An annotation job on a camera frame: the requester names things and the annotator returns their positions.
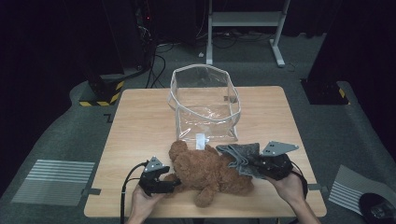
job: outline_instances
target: teddy bear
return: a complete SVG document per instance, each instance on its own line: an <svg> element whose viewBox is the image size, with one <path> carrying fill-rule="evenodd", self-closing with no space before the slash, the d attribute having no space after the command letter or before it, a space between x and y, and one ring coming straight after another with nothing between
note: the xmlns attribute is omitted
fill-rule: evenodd
<svg viewBox="0 0 396 224"><path fill-rule="evenodd" d="M234 168L228 167L234 158L227 154L220 155L210 145L205 145L205 150L190 150L186 142L177 140L169 150L169 157L175 172L164 180L179 179L181 185L176 186L167 197L184 190L200 190L194 203L198 207L208 207L218 192L246 195L254 189L250 175L240 175Z"/></svg>

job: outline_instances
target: clear plastic bag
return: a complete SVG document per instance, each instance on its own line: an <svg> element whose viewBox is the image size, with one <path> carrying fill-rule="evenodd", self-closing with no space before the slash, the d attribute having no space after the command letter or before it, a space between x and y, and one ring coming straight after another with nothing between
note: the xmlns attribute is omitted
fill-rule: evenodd
<svg viewBox="0 0 396 224"><path fill-rule="evenodd" d="M168 104L175 110L177 140L237 141L241 106L226 71L206 64L175 70Z"/></svg>

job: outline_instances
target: striped mat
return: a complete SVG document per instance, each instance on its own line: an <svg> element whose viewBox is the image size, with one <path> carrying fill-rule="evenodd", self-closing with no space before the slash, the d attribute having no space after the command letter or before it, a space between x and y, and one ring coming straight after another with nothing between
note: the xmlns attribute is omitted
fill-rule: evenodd
<svg viewBox="0 0 396 224"><path fill-rule="evenodd" d="M364 193L378 194L396 206L396 193L390 187L341 165L332 185L329 201L361 215L359 199Z"/></svg>
<svg viewBox="0 0 396 224"><path fill-rule="evenodd" d="M12 203L77 206L94 162L37 160Z"/></svg>

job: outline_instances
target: human arm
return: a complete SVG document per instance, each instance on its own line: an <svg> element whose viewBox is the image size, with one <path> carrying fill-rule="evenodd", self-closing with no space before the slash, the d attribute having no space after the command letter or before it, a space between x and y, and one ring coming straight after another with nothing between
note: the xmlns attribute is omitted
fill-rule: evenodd
<svg viewBox="0 0 396 224"><path fill-rule="evenodd" d="M157 202L160 201L165 194L152 194L148 196L145 191L136 185L132 195L132 210L126 224L141 224L151 214Z"/></svg>
<svg viewBox="0 0 396 224"><path fill-rule="evenodd" d="M320 223L304 198L303 184L299 176L290 174L287 177L277 181L270 177L266 177L266 179L274 185L278 195L289 204L300 223Z"/></svg>

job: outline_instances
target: table top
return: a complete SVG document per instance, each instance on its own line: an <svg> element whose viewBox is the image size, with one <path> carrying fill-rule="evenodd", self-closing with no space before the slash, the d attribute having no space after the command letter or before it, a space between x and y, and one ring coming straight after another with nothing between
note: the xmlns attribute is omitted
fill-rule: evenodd
<svg viewBox="0 0 396 224"><path fill-rule="evenodd" d="M260 143L261 149L269 141L299 146L288 155L301 168L308 184L316 184L283 89L277 86L236 89L241 102L241 118L236 125L238 141L235 143ZM152 156L169 165L170 173L173 172L168 151L177 134L175 112L166 101L168 94L169 89L133 89L122 93L92 183L92 188L100 189L101 193L89 195L84 210L87 217L119 217L120 192L125 177L133 167ZM225 144L230 143L209 143L212 147ZM143 168L137 169L131 178L140 177L142 171ZM126 216L130 213L132 191L137 182L130 181L127 185ZM294 217L268 181L253 179L253 184L254 190L246 196L218 193L207 208L195 206L193 198L198 191L185 191L161 200L150 217ZM326 215L319 190L310 190L307 201L318 217Z"/></svg>

